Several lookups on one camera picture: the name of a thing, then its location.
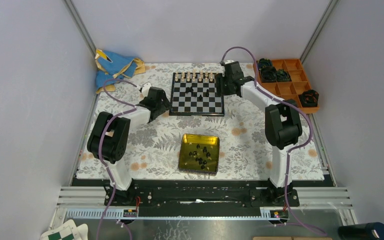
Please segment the black white chess board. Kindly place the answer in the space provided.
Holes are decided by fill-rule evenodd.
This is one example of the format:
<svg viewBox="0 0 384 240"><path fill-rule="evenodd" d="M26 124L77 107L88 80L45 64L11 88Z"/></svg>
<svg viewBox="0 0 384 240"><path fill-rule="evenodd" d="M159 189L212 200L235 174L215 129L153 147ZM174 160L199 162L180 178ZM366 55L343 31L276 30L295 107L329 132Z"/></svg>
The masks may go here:
<svg viewBox="0 0 384 240"><path fill-rule="evenodd" d="M193 93L185 93L186 87L192 87ZM209 89L209 97L205 97L207 89ZM202 101L198 101L199 95L202 95ZM174 83L172 80L170 103L171 116L223 117L225 115L224 96L217 96L215 83Z"/></svg>

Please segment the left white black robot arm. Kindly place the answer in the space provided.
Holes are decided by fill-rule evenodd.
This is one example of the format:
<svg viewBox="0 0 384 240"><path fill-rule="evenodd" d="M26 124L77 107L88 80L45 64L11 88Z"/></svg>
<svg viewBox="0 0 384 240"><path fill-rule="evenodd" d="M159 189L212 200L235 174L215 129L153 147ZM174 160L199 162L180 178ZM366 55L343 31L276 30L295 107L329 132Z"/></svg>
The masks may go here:
<svg viewBox="0 0 384 240"><path fill-rule="evenodd" d="M171 109L162 88L150 86L142 91L144 99L133 109L118 114L100 112L87 141L87 150L103 164L109 176L108 204L116 202L128 206L137 199L135 188L131 186L133 178L122 162L130 129L149 124Z"/></svg>

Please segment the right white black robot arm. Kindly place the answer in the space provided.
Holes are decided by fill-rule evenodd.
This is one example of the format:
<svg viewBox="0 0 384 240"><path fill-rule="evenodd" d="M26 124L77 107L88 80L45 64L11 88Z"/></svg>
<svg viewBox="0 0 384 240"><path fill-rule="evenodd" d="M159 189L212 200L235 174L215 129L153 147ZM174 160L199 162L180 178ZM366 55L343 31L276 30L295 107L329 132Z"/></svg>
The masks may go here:
<svg viewBox="0 0 384 240"><path fill-rule="evenodd" d="M216 74L216 87L223 96L237 95L264 111L264 133L272 146L272 169L266 189L250 193L256 207L286 205L293 195L289 176L291 150L303 133L299 112L293 99L284 100L263 88L255 78L245 76L238 61L221 61L223 73Z"/></svg>

